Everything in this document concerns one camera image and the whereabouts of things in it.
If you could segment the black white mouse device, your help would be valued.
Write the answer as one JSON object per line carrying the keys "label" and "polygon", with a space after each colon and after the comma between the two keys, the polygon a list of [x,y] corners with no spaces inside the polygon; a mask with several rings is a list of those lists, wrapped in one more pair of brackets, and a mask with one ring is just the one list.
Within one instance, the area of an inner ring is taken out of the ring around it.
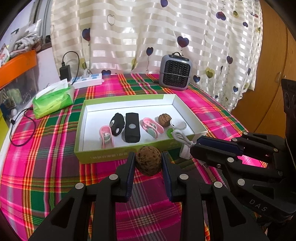
{"label": "black white mouse device", "polygon": [[111,119],[109,126],[111,128],[112,135],[117,137],[125,128],[125,118],[121,113],[116,113]]}

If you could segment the green white cardboard box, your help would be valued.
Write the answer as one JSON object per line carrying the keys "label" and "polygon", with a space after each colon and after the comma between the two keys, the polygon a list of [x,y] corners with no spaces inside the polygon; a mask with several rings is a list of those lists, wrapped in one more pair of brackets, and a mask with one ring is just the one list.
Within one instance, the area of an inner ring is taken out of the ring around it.
{"label": "green white cardboard box", "polygon": [[74,153],[80,163],[125,159],[143,146],[179,148],[171,132],[195,142],[208,131],[175,94],[133,95],[86,100],[78,121]]}

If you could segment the black power adapter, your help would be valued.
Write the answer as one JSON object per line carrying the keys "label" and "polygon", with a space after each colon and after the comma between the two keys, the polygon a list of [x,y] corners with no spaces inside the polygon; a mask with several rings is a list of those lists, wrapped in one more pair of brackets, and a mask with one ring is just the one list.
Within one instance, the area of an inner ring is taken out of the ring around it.
{"label": "black power adapter", "polygon": [[59,69],[60,80],[66,79],[68,82],[72,79],[70,65],[62,65]]}

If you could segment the pink plaid tablecloth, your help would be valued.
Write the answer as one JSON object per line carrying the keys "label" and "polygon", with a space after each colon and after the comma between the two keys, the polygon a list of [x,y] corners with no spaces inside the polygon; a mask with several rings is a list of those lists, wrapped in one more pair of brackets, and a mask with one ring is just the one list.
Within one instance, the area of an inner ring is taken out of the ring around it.
{"label": "pink plaid tablecloth", "polygon": [[[40,120],[22,118],[1,165],[1,210],[16,234],[27,240],[55,205],[76,184],[98,183],[125,160],[81,164],[74,144],[86,99],[134,94],[164,94],[156,74],[118,74],[104,84],[77,90],[74,104]],[[136,171],[128,203],[116,205],[118,240],[178,240],[180,203],[168,200],[162,174]]]}

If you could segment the white power strip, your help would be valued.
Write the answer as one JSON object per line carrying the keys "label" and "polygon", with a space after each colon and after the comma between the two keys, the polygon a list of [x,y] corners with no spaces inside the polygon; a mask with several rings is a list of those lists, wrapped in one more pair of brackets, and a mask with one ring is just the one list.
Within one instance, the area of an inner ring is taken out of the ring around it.
{"label": "white power strip", "polygon": [[88,77],[73,77],[70,81],[70,84],[74,86],[75,89],[87,88],[96,85],[102,85],[104,83],[104,79],[102,78],[102,74],[91,74]]}

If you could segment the black rectangular doorbell device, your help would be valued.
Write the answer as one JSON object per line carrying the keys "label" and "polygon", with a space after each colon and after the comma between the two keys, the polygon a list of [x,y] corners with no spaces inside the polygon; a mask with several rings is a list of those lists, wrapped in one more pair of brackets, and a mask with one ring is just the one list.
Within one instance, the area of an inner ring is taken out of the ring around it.
{"label": "black rectangular doorbell device", "polygon": [[127,143],[138,143],[140,141],[138,113],[126,113],[125,120],[125,141]]}

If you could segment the yellow cardboard box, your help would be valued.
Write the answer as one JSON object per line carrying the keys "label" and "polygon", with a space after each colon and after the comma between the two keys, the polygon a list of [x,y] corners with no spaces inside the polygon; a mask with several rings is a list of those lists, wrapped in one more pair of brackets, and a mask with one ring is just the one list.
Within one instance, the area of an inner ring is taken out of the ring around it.
{"label": "yellow cardboard box", "polygon": [[0,111],[0,149],[3,146],[4,139],[6,138],[6,134],[9,131],[9,127],[3,117],[3,113]]}

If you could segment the green cup white lid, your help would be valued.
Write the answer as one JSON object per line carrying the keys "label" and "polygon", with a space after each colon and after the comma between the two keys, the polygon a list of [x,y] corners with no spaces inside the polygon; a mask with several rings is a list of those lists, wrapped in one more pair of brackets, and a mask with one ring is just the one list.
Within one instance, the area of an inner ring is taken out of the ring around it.
{"label": "green cup white lid", "polygon": [[170,127],[169,129],[166,131],[166,134],[169,138],[173,138],[172,132],[174,130],[179,130],[179,131],[183,131],[187,128],[187,123],[179,118],[172,118],[170,120]]}

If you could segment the green tissue pack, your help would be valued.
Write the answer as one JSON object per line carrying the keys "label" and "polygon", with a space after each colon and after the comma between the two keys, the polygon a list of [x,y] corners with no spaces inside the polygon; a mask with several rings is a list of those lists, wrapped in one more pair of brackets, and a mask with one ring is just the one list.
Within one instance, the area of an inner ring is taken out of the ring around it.
{"label": "green tissue pack", "polygon": [[41,90],[32,101],[35,119],[40,119],[72,105],[74,93],[75,88],[67,79],[53,83]]}

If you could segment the orange lidded storage bin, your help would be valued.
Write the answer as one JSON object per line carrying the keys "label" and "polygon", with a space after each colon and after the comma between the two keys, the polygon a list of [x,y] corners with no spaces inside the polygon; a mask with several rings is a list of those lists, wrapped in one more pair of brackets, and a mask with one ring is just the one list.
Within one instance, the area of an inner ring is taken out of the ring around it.
{"label": "orange lidded storage bin", "polygon": [[20,54],[1,67],[1,90],[17,104],[25,103],[37,94],[37,53]]}

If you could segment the wooden wardrobe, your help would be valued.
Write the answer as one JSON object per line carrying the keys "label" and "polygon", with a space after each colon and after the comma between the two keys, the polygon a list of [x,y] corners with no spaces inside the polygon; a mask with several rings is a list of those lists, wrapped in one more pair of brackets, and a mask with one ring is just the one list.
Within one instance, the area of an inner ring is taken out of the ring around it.
{"label": "wooden wardrobe", "polygon": [[280,81],[295,80],[295,39],[280,16],[261,1],[263,41],[255,90],[248,90],[231,112],[252,133],[285,136],[286,115]]}

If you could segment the heart pattern striped curtain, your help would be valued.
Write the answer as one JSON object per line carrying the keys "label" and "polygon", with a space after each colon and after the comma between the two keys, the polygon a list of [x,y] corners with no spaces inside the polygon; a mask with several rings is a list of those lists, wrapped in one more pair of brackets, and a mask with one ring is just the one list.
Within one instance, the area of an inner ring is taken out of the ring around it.
{"label": "heart pattern striped curtain", "polygon": [[163,56],[192,63],[190,81],[233,110],[255,89],[262,46],[259,1],[53,1],[57,68],[73,76],[159,73]]}

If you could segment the grey mini space heater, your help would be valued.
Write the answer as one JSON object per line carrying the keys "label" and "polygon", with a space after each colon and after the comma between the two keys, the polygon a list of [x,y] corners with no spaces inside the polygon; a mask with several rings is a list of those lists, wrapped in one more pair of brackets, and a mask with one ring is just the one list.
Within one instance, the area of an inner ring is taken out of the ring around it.
{"label": "grey mini space heater", "polygon": [[179,52],[163,56],[159,70],[159,85],[173,90],[186,90],[191,77],[192,63]]}

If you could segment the work gloves pile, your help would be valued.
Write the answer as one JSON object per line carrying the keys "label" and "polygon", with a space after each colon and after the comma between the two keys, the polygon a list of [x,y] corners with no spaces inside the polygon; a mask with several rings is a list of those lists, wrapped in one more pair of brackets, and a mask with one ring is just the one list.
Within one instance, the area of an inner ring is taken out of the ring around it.
{"label": "work gloves pile", "polygon": [[20,28],[17,33],[11,34],[8,48],[11,58],[32,50],[41,40],[42,21],[42,19],[39,19],[33,24],[27,24]]}

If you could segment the brown walnut ball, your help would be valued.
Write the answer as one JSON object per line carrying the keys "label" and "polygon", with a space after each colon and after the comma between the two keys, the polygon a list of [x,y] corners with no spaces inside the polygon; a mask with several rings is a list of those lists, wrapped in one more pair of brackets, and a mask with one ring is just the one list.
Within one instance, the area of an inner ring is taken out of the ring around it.
{"label": "brown walnut ball", "polygon": [[136,154],[136,168],[140,173],[154,176],[161,170],[162,156],[153,146],[143,146]]}
{"label": "brown walnut ball", "polygon": [[166,113],[163,113],[158,117],[158,122],[163,128],[170,126],[170,121],[171,116]]}

